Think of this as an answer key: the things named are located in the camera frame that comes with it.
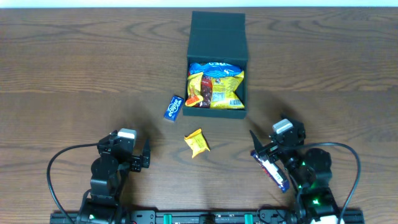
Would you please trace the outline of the yellow orange snack packet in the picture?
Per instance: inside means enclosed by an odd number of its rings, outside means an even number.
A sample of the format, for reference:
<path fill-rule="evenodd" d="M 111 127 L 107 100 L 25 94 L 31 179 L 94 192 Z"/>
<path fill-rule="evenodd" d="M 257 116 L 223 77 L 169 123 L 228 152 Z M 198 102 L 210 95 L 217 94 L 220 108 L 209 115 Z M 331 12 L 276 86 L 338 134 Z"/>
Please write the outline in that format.
<path fill-rule="evenodd" d="M 195 106 L 197 103 L 203 101 L 203 97 L 201 95 L 201 80 L 203 77 L 203 72 L 195 73 L 190 75 L 187 78 L 187 93 L 188 98 L 185 102 L 185 106 L 192 107 Z"/>

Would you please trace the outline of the red Hacks candy bag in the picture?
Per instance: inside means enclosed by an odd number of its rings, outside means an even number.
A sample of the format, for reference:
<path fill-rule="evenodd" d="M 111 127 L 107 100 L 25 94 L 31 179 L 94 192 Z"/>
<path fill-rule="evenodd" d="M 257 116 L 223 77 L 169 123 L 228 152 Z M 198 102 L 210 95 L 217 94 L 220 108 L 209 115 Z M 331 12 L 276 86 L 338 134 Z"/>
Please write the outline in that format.
<path fill-rule="evenodd" d="M 208 76 L 203 76 L 201 79 L 201 96 L 203 100 L 199 102 L 198 106 L 200 108 L 209 108 L 211 105 L 211 97 L 213 85 L 211 82 L 211 78 Z"/>

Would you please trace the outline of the yellow Hacks candy bag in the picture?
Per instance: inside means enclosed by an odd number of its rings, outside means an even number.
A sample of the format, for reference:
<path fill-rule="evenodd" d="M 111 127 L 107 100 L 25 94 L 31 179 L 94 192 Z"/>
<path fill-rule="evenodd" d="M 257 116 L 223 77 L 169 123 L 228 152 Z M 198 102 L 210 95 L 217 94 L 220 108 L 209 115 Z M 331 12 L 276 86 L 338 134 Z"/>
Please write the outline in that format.
<path fill-rule="evenodd" d="M 233 77 L 211 78 L 212 95 L 210 108 L 217 110 L 244 109 L 242 101 L 235 94 L 243 80 L 244 72 Z"/>

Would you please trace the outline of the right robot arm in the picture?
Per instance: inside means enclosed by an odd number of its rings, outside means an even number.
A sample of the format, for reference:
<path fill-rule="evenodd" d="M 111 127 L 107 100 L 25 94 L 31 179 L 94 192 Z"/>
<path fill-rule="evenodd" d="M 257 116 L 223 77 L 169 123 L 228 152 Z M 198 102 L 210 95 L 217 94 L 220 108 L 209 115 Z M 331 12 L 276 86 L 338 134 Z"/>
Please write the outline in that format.
<path fill-rule="evenodd" d="M 331 156 L 310 146 L 306 152 L 304 124 L 283 117 L 274 124 L 269 144 L 263 145 L 251 131 L 252 157 L 281 191 L 295 190 L 294 207 L 284 215 L 285 223 L 338 223 L 338 208 L 329 181 L 332 178 Z"/>

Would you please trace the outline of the dark blue chocolate bar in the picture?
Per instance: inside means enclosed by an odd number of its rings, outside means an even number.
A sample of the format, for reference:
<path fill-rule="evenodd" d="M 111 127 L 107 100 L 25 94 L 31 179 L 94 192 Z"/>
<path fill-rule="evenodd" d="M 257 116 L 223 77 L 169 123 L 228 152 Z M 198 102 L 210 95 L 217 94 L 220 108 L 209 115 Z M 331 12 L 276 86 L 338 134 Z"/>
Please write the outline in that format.
<path fill-rule="evenodd" d="M 261 166 L 263 171 L 275 182 L 282 193 L 290 188 L 289 180 L 281 168 L 276 164 L 270 163 L 268 160 L 261 158 L 255 150 L 251 151 L 251 156 Z"/>

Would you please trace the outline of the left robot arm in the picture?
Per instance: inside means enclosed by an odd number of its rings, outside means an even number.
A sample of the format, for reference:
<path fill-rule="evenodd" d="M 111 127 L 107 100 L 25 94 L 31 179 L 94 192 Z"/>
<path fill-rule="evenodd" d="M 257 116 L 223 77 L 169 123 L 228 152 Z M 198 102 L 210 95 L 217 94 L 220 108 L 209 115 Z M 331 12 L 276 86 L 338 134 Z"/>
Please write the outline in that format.
<path fill-rule="evenodd" d="M 137 132 L 122 128 L 99 140 L 99 158 L 91 165 L 90 198 L 85 198 L 77 223 L 130 223 L 131 216 L 121 205 L 121 193 L 130 172 L 150 166 L 150 147 L 146 141 L 142 154 L 134 155 Z"/>

